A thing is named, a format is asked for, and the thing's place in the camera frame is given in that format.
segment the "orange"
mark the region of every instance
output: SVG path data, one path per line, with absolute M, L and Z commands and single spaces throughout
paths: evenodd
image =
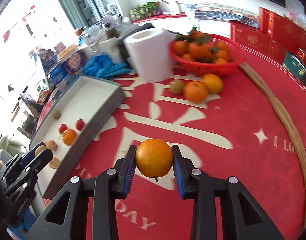
M 192 103 L 199 104 L 207 96 L 207 90 L 202 82 L 190 81 L 184 86 L 184 97 Z
M 217 58 L 213 63 L 215 63 L 215 64 L 223 64 L 223 63 L 227 63 L 227 62 L 225 61 L 225 59 Z
M 224 50 L 226 53 L 229 53 L 229 47 L 223 41 L 215 42 L 214 47 L 217 47 L 221 50 Z
M 184 54 L 182 56 L 182 59 L 188 60 L 188 61 L 195 61 L 194 59 L 192 59 L 190 54 Z
M 165 176 L 173 164 L 173 152 L 162 140 L 147 139 L 137 147 L 135 163 L 138 170 L 148 178 Z
M 188 43 L 186 41 L 176 41 L 173 45 L 174 53 L 178 56 L 186 54 L 188 49 Z
M 223 90 L 222 79 L 214 74 L 206 74 L 203 76 L 203 84 L 210 93 L 218 94 Z
M 200 32 L 200 31 L 197 31 L 197 30 L 193 30 L 191 32 L 191 36 L 194 40 L 198 40 L 201 36 L 203 36 L 204 33 Z
M 219 49 L 218 52 L 214 53 L 213 57 L 222 58 L 225 61 L 228 60 L 228 54 L 224 50 L 221 50 L 221 49 Z
M 73 129 L 67 129 L 62 134 L 62 140 L 67 146 L 72 146 L 75 141 L 77 134 Z
M 203 54 L 203 58 L 204 60 L 208 60 L 209 58 L 212 57 L 212 53 L 210 51 L 211 46 L 208 44 L 202 44 L 200 45 L 200 51 Z
M 194 42 L 189 43 L 189 54 L 194 59 L 202 59 L 204 56 L 203 50 L 201 50 L 201 45 Z

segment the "black clamp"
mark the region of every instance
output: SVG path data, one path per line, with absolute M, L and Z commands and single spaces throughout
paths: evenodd
M 236 177 L 218 179 L 196 169 L 172 147 L 173 170 L 183 199 L 194 199 L 191 240 L 217 240 L 215 197 L 220 198 L 223 240 L 284 240 L 259 203 Z M 118 240 L 114 199 L 130 192 L 136 147 L 97 178 L 72 177 L 27 233 L 25 240 L 85 240 L 88 198 L 93 197 L 93 240 Z M 306 240 L 306 230 L 299 238 Z
M 0 170 L 0 220 L 2 224 L 18 227 L 25 211 L 36 196 L 37 174 L 53 158 L 49 149 L 38 156 L 16 154 Z

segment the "white tray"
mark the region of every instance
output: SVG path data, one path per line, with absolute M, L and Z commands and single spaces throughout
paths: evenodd
M 119 84 L 89 76 L 79 76 L 61 95 L 30 143 L 30 149 L 47 140 L 54 140 L 58 145 L 53 156 L 61 161 L 59 168 L 55 170 L 46 165 L 38 174 L 38 185 L 44 198 L 52 199 L 64 186 L 86 147 L 100 132 L 124 98 L 125 95 Z M 61 112 L 58 120 L 52 117 L 55 109 Z M 82 131 L 75 128 L 75 122 L 79 117 L 86 123 Z M 59 138 L 58 128 L 62 123 L 78 134 L 71 147 L 65 145 Z

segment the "red tablecloth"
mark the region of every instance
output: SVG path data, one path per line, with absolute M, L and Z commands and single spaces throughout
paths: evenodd
M 245 57 L 285 106 L 306 148 L 304 86 L 265 56 L 245 48 Z M 174 69 L 174 74 L 184 81 L 192 79 L 181 69 Z M 72 176 L 95 177 L 124 157 L 131 144 L 162 139 L 179 144 L 182 154 L 209 175 L 239 178 L 285 239 L 296 239 L 304 221 L 303 176 L 289 136 L 268 99 L 240 70 L 224 77 L 223 92 L 210 96 L 200 107 L 171 94 L 166 89 L 169 81 L 117 79 L 127 95 L 122 109 L 115 111 L 100 140 L 89 145 Z M 181 200 L 171 173 L 159 183 L 135 175 L 128 198 L 117 200 L 115 206 L 121 240 L 189 239 L 193 201 Z M 88 219 L 88 239 L 90 235 Z M 222 239 L 220 225 L 218 239 Z

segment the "red basket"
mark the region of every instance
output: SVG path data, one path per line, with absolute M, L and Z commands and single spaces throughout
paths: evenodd
M 223 64 L 213 64 L 213 63 L 193 62 L 182 59 L 173 52 L 173 44 L 175 43 L 175 41 L 169 43 L 169 53 L 171 58 L 176 60 L 180 64 L 180 66 L 184 68 L 186 71 L 198 77 L 202 77 L 205 74 L 209 73 L 215 74 L 220 77 L 231 74 L 233 70 L 235 70 L 237 66 L 241 64 L 244 60 L 242 47 L 236 42 L 226 37 L 222 37 L 215 34 L 207 34 L 207 35 L 211 36 L 211 40 L 208 44 L 212 45 L 216 41 L 223 41 L 229 47 L 228 56 L 231 62 Z

